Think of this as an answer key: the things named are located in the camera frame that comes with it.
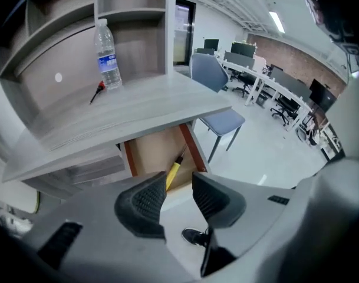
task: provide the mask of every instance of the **bottle label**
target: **bottle label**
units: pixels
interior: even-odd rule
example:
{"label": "bottle label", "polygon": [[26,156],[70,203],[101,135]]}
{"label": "bottle label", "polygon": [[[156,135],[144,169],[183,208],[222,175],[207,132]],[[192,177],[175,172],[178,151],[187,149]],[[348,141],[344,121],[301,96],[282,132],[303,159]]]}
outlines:
{"label": "bottle label", "polygon": [[117,68],[116,57],[114,54],[105,55],[98,58],[98,67],[101,73],[106,73]]}

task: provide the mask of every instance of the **yellow screwdriver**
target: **yellow screwdriver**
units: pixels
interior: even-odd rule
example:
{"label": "yellow screwdriver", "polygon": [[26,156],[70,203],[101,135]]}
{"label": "yellow screwdriver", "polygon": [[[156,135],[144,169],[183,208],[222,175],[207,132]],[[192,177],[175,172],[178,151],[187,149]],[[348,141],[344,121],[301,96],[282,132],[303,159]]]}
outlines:
{"label": "yellow screwdriver", "polygon": [[182,150],[182,153],[180,154],[180,156],[178,156],[178,158],[175,160],[172,168],[170,169],[169,173],[167,174],[167,178],[166,178],[166,190],[168,190],[168,188],[170,187],[170,185],[172,184],[178,170],[180,167],[180,164],[183,161],[183,155],[185,154],[185,151],[187,149],[187,145],[185,145],[185,147]]}

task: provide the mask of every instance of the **office desk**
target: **office desk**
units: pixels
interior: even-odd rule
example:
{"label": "office desk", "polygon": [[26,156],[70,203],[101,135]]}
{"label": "office desk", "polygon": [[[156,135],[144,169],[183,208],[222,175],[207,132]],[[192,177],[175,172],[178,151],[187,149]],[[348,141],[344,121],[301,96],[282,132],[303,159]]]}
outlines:
{"label": "office desk", "polygon": [[227,62],[227,61],[221,61],[220,62],[222,66],[224,67],[228,67],[230,69],[234,69],[237,71],[240,71],[242,73],[249,73],[251,75],[256,76],[256,80],[254,82],[254,85],[252,86],[252,89],[250,91],[249,97],[246,100],[245,105],[248,106],[250,101],[252,100],[252,96],[254,91],[256,90],[259,80],[261,80],[261,85],[258,89],[258,93],[255,96],[253,103],[256,102],[256,99],[259,97],[260,93],[262,92],[262,89],[264,87],[264,85],[268,85],[271,88],[273,88],[275,90],[275,94],[272,97],[272,100],[275,100],[278,96],[278,94],[281,94],[282,96],[285,96],[286,98],[290,99],[290,100],[294,100],[297,104],[299,104],[300,108],[298,110],[298,115],[297,117],[294,119],[294,121],[288,125],[288,127],[286,128],[287,131],[291,131],[293,129],[296,129],[304,120],[304,118],[306,117],[306,115],[309,112],[312,112],[312,109],[308,106],[308,104],[306,102],[304,102],[302,100],[302,98],[296,96],[294,93],[290,92],[287,88],[285,88],[284,86],[281,86],[279,83],[275,82],[274,80],[270,79],[270,77],[268,77],[265,74],[262,73],[257,73],[254,70],[251,70],[250,68],[246,68],[231,62]]}
{"label": "office desk", "polygon": [[[231,107],[217,93],[179,73],[128,81],[99,94],[89,105],[93,94],[94,86],[86,87],[42,111],[13,148],[3,181],[66,176],[69,167],[99,160],[104,150],[117,149],[116,144]],[[170,131],[170,136],[183,142],[178,129]],[[181,143],[176,143],[175,150],[181,151]],[[59,170],[55,177],[47,177]]]}

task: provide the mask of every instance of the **gray chair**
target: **gray chair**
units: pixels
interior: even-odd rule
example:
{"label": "gray chair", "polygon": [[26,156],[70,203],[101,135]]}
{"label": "gray chair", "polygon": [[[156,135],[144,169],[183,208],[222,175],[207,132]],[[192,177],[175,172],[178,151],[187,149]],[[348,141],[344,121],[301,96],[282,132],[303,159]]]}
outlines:
{"label": "gray chair", "polygon": [[[193,54],[191,56],[190,76],[193,80],[207,86],[215,92],[219,92],[229,79],[226,71],[222,68],[217,59],[206,54]],[[215,154],[221,137],[236,130],[228,148],[226,148],[226,151],[228,151],[241,129],[241,126],[245,122],[244,117],[232,109],[203,117],[200,120],[208,126],[208,130],[212,130],[212,132],[217,135],[216,143],[213,146],[208,162],[211,161]]]}

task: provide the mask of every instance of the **ceiling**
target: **ceiling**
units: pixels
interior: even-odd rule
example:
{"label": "ceiling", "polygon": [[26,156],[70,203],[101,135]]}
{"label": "ceiling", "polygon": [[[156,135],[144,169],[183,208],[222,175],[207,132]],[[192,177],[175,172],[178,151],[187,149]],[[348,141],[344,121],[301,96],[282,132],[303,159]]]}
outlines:
{"label": "ceiling", "polygon": [[[247,32],[274,38],[296,47],[322,62],[344,81],[347,60],[344,52],[314,24],[305,0],[195,0],[229,17]],[[278,13],[282,34],[269,15]]]}

